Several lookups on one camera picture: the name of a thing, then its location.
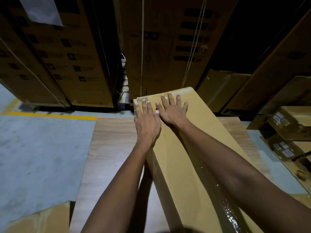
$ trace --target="left hand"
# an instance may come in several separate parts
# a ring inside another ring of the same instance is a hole
[[[158,110],[153,113],[151,103],[142,101],[142,112],[139,104],[136,103],[136,116],[134,117],[137,130],[137,140],[148,142],[153,145],[161,132],[160,113]]]

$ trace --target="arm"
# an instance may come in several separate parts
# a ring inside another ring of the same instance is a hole
[[[159,112],[153,114],[150,103],[143,101],[143,113],[136,104],[134,122],[137,142],[102,196],[97,201],[81,233],[122,233],[129,226],[146,154],[159,137]]]
[[[161,98],[165,110],[156,103],[161,118],[189,139],[220,184],[263,231],[310,231],[309,208],[276,187],[238,153],[193,125],[186,118],[188,103],[181,108],[180,95],[176,104],[170,93],[170,104],[164,95]]]

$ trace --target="yellow floor line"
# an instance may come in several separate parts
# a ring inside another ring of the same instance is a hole
[[[18,115],[18,116],[43,117],[43,118],[61,118],[61,119],[80,119],[80,120],[96,120],[98,118],[109,118],[109,117],[97,117],[97,116],[68,115],[68,114],[61,115],[61,114],[45,114],[45,113],[15,112],[15,111],[6,112],[5,115]]]
[[[4,110],[1,112],[1,114],[5,115],[9,112],[11,112],[13,109],[15,109],[15,107],[18,105],[18,103],[20,102],[20,100],[18,98],[14,98],[14,100],[12,100],[10,102],[10,104],[8,104]]]

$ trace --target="hand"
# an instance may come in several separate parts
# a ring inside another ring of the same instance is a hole
[[[139,104],[136,103],[136,116],[134,117],[137,131],[137,140],[148,142],[153,145],[158,139],[161,132],[161,121],[159,111],[153,114],[151,103],[146,100],[142,101],[142,112]]]
[[[156,102],[156,108],[160,111],[160,116],[163,121],[169,124],[173,124],[175,127],[179,128],[180,124],[188,121],[186,118],[186,113],[188,110],[188,102],[185,102],[184,106],[181,107],[181,97],[177,94],[176,104],[172,94],[169,92],[169,103],[167,102],[164,94],[161,96],[162,104],[164,109],[162,108],[160,102]]]

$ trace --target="gray floor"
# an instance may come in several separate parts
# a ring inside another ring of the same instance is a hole
[[[0,111],[13,99],[0,85]],[[72,115],[133,117],[130,111]],[[76,200],[94,125],[88,120],[0,115],[0,232],[9,221]],[[248,133],[275,183],[288,193],[307,193],[259,132]]]

